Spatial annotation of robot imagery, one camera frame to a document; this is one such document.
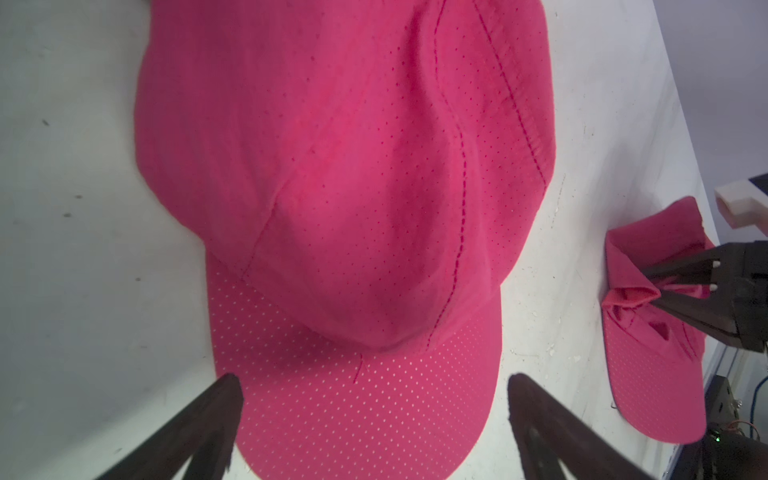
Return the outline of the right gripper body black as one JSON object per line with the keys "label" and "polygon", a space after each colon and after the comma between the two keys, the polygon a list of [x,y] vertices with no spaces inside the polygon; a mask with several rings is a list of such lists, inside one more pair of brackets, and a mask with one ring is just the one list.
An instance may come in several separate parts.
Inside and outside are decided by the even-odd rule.
{"label": "right gripper body black", "polygon": [[733,318],[741,347],[767,350],[767,242],[738,244],[733,279]]}

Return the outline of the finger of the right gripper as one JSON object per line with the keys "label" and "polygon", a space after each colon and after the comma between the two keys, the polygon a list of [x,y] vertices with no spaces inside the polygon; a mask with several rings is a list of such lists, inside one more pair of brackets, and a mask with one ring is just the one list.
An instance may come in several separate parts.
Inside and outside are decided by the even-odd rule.
{"label": "finger of the right gripper", "polygon": [[762,352],[759,297],[716,291],[708,298],[694,298],[664,290],[651,304],[727,346]]}
{"label": "finger of the right gripper", "polygon": [[745,243],[728,243],[700,253],[647,267],[648,279],[673,279],[682,285],[727,285],[743,274]]}

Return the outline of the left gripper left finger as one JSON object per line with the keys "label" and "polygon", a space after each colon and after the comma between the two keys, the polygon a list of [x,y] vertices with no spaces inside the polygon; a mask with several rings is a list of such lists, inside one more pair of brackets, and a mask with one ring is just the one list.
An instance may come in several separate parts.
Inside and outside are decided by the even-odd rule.
{"label": "left gripper left finger", "polygon": [[103,480],[221,479],[231,464],[244,397],[240,380],[227,373],[124,459]]}

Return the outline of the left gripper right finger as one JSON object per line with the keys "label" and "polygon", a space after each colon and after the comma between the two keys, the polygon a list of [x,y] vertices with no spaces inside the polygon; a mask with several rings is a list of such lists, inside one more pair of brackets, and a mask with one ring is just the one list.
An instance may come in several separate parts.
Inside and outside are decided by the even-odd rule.
{"label": "left gripper right finger", "polygon": [[649,477],[525,374],[508,380],[508,409],[527,479]]}

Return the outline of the pink cap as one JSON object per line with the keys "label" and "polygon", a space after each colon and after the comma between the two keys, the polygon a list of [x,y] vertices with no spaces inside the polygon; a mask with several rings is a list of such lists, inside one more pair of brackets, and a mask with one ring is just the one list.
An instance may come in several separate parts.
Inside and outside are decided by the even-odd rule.
{"label": "pink cap", "polygon": [[555,165],[538,1],[154,1],[138,169],[206,249],[262,479],[445,479]]}
{"label": "pink cap", "polygon": [[671,444],[706,432],[702,360],[706,335],[653,306],[665,290],[705,298],[704,286],[652,281],[643,269],[712,248],[695,198],[607,232],[608,291],[601,302],[609,382],[622,417]]}

